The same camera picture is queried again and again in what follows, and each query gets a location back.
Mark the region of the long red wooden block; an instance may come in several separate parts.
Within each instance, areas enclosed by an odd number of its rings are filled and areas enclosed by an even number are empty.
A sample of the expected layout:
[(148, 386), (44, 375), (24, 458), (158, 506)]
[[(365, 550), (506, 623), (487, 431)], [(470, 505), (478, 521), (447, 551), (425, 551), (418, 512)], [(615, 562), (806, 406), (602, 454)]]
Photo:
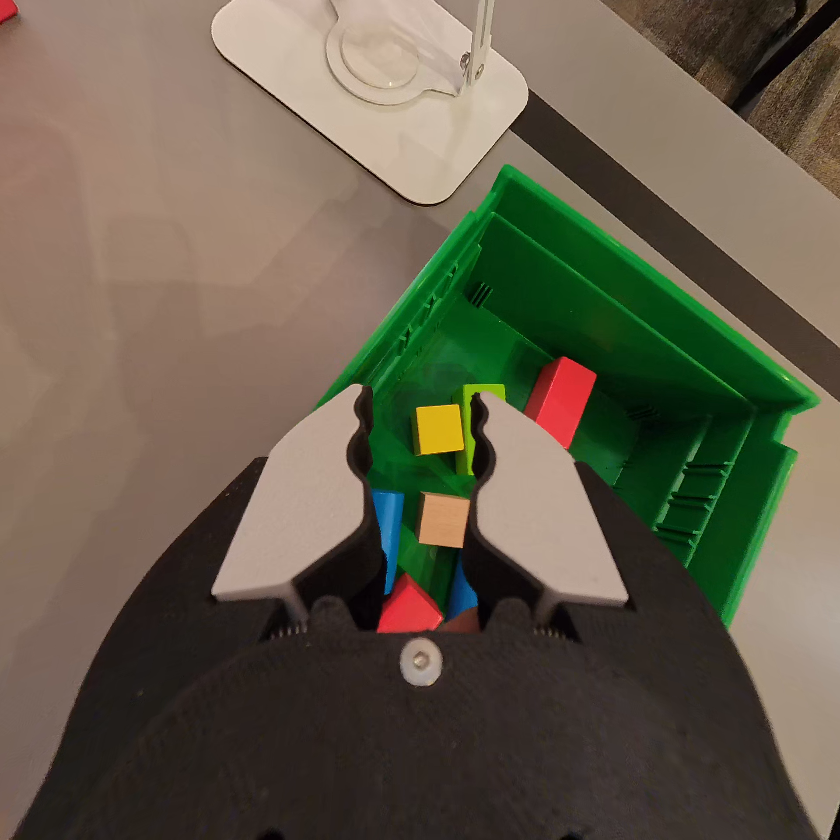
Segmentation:
[(562, 356), (543, 366), (523, 413), (569, 450), (595, 381), (595, 372)]

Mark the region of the blue cylinder block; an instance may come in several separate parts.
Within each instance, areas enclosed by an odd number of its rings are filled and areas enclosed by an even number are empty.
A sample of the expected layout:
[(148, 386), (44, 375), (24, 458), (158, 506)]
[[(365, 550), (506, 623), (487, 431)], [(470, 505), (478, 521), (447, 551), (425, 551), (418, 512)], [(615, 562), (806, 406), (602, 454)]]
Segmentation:
[(397, 491), (373, 489), (372, 498), (385, 555), (384, 594), (389, 595), (396, 581), (405, 496)]

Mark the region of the blue wooden block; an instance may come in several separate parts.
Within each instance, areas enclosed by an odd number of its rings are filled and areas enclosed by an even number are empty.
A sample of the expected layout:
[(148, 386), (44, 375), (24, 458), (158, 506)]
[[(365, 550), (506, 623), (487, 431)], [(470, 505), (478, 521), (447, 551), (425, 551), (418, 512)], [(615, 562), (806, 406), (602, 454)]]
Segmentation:
[(458, 560), (449, 591), (446, 622), (455, 620), (462, 613), (477, 608), (477, 606), (477, 594), (467, 582), (462, 561)]

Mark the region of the lime green wooden block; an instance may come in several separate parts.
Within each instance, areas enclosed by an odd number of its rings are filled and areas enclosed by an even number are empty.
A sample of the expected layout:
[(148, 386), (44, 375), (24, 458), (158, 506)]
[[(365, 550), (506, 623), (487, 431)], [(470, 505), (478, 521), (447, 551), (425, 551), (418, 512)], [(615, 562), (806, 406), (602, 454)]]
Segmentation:
[(506, 386), (496, 384), (465, 384), (460, 386), (452, 396), (452, 403), (458, 406), (464, 445), (455, 453), (455, 471), (460, 476), (473, 476), (473, 459), (476, 441), (471, 430), (471, 402), (473, 395), (479, 392), (492, 392), (501, 400), (507, 400)]

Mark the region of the white stand post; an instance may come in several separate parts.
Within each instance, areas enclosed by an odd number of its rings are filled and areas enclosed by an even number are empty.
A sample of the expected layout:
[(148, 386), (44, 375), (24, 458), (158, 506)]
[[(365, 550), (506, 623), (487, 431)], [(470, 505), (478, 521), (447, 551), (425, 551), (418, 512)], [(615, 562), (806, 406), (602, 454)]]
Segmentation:
[(463, 95), (482, 78), (491, 44), (491, 22), (495, 1), (478, 1), (476, 23), (471, 31), (470, 48), (459, 62), (463, 80), (458, 94)]

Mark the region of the natural wooden cube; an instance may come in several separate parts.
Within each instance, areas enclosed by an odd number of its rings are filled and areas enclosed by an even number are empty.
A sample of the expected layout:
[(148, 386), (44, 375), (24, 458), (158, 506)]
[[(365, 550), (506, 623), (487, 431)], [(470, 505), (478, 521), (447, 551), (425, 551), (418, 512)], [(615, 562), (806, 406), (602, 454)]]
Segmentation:
[(461, 550), (465, 544), (470, 499), (422, 491), (415, 535), (420, 544)]

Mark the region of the green plastic bin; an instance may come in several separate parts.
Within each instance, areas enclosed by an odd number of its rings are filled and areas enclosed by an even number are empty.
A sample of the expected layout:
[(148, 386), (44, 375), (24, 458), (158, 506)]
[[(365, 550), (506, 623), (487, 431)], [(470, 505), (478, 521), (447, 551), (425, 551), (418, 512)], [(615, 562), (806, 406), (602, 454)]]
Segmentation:
[(453, 549), (408, 535), (418, 495), (467, 496), (453, 455), (417, 457), (418, 406), (463, 385), (506, 388), (522, 411), (542, 368), (596, 375), (572, 456), (650, 527), (726, 626), (796, 460), (783, 444), (818, 396), (571, 206), (506, 165), (317, 406), (372, 388), (375, 489), (405, 497), (399, 569), (443, 605)]

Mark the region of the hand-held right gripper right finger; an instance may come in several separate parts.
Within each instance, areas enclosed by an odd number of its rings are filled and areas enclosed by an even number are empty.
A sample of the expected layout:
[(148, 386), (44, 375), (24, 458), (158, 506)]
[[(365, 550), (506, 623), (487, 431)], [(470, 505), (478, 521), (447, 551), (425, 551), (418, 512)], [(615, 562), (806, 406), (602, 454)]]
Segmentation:
[(475, 440), (462, 549), (486, 613), (519, 599), (538, 625), (573, 604), (624, 608), (629, 594), (571, 454), (492, 392), (470, 404)]

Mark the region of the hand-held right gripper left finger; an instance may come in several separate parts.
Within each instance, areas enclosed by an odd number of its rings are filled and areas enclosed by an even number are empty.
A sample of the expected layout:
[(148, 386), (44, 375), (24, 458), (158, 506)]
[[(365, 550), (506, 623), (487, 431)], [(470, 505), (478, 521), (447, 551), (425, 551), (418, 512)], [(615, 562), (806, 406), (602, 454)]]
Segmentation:
[(369, 385), (348, 385), (270, 450), (213, 583), (217, 601), (279, 601), (304, 622), (329, 595), (357, 624), (378, 624), (384, 551), (368, 481), (373, 408)]

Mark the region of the small red wooden cube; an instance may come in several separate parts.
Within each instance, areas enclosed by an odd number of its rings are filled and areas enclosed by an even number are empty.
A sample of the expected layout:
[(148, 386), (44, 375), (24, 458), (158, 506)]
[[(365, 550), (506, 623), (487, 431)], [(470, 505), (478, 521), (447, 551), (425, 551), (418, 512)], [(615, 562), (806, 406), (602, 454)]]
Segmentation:
[(382, 605), (378, 634), (433, 631), (444, 621), (438, 604), (414, 578), (404, 573)]

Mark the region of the clear acrylic magnifier plate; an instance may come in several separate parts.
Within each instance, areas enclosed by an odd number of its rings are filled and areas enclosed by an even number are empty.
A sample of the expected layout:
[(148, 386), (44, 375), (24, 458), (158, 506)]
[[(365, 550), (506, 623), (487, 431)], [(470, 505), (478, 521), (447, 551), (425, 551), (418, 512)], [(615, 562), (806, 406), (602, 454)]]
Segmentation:
[(325, 56), (335, 80), (356, 98), (397, 106), (426, 92), (459, 97), (480, 76), (473, 53), (486, 49), (439, 2), (331, 1)]

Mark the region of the yellow wooden cube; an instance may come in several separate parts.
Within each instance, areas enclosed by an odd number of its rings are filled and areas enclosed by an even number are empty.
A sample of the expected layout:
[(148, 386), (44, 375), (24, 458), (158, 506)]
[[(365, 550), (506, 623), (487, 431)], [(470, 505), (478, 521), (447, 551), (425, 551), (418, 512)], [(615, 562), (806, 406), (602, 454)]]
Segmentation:
[(412, 415), (412, 432), (415, 456), (458, 453), (465, 449), (457, 404), (417, 406)]

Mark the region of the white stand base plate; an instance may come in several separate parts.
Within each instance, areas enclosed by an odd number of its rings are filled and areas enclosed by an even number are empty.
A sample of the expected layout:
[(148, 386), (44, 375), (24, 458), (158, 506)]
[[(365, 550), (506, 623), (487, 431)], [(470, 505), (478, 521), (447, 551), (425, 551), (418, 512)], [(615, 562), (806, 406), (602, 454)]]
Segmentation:
[(482, 78), (459, 97), (372, 104), (333, 77), (325, 39), (334, 22), (330, 2), (235, 1), (211, 30), (229, 63), (398, 195), (447, 200), (524, 110), (520, 70), (490, 48)]

